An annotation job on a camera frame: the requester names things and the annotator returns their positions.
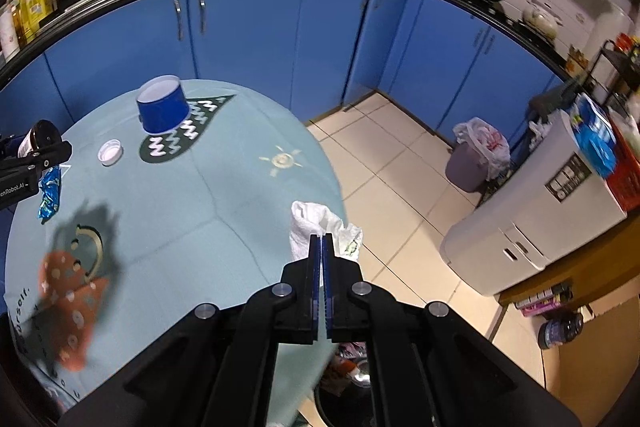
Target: red crate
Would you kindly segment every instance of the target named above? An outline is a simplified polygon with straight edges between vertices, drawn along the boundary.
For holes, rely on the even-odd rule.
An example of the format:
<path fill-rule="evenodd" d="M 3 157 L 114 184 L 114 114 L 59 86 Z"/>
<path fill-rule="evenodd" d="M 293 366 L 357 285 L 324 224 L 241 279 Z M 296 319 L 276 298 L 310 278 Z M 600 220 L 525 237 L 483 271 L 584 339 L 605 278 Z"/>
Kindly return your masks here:
<path fill-rule="evenodd" d="M 609 121 L 616 135 L 614 152 L 617 163 L 613 173 L 607 178 L 607 185 L 622 210 L 629 212 L 640 205 L 640 163 L 616 124 Z"/>

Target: blue paper cup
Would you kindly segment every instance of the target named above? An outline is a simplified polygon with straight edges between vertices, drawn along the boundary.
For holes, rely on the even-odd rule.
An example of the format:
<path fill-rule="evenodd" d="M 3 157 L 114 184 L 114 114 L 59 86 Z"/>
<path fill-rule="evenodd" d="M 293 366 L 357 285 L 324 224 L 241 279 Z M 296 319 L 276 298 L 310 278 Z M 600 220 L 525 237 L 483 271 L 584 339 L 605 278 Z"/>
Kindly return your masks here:
<path fill-rule="evenodd" d="M 189 115 L 180 78 L 156 76 L 143 84 L 136 97 L 140 121 L 148 134 L 164 134 L 178 127 Z"/>

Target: tile floor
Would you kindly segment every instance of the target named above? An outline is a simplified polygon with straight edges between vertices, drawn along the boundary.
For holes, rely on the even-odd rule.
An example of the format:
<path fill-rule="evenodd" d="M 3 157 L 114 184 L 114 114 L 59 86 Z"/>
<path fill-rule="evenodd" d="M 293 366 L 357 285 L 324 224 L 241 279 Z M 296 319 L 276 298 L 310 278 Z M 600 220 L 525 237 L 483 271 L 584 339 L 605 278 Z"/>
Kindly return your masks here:
<path fill-rule="evenodd" d="M 444 177 L 448 146 L 378 93 L 308 129 L 334 167 L 349 220 L 364 231 L 364 278 L 399 301 L 447 302 L 488 335 L 500 315 L 497 301 L 462 282 L 438 254 L 444 234 L 480 197 Z M 494 345 L 544 385 L 538 325 L 510 307 Z M 324 427 L 311 399 L 300 411 L 312 427 Z"/>

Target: table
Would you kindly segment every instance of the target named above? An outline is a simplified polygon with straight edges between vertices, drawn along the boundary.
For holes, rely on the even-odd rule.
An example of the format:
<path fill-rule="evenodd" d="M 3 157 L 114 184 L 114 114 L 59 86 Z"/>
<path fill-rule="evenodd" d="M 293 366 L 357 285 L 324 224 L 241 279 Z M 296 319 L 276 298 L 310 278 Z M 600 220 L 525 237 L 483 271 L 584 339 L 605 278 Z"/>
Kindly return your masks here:
<path fill-rule="evenodd" d="M 234 84 L 183 85 L 192 111 L 179 140 L 148 137 L 136 93 L 125 93 L 64 134 L 73 154 L 58 213 L 41 224 L 39 196 L 15 211 L 6 261 L 15 340 L 63 410 L 197 304 L 235 306 L 277 282 L 291 260 L 294 200 L 344 219 L 328 159 L 288 110 Z M 97 152 L 109 139 L 124 154 L 104 167 Z M 65 277 L 94 266 L 94 233 L 104 258 L 89 285 L 68 293 Z M 289 423 L 319 378 L 332 352 L 319 336 L 313 346 L 280 346 L 269 422 Z"/>

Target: screw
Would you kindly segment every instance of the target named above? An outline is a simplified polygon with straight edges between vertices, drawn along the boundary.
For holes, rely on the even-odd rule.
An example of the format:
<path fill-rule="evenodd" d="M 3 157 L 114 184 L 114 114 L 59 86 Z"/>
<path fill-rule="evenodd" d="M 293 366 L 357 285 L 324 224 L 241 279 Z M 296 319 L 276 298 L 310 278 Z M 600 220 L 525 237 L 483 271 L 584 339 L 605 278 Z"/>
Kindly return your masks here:
<path fill-rule="evenodd" d="M 356 295 L 368 295 L 371 293 L 371 285 L 364 281 L 354 282 L 351 286 L 351 291 Z"/>
<path fill-rule="evenodd" d="M 193 314 L 199 319 L 209 319 L 216 314 L 216 307 L 213 304 L 205 302 L 199 304 L 196 309 L 194 309 Z"/>
<path fill-rule="evenodd" d="M 286 297 L 293 291 L 293 288 L 290 284 L 286 282 L 279 282 L 273 285 L 271 288 L 271 293 L 273 293 L 276 297 Z"/>
<path fill-rule="evenodd" d="M 440 301 L 430 303 L 428 310 L 434 317 L 446 317 L 449 314 L 449 307 Z"/>

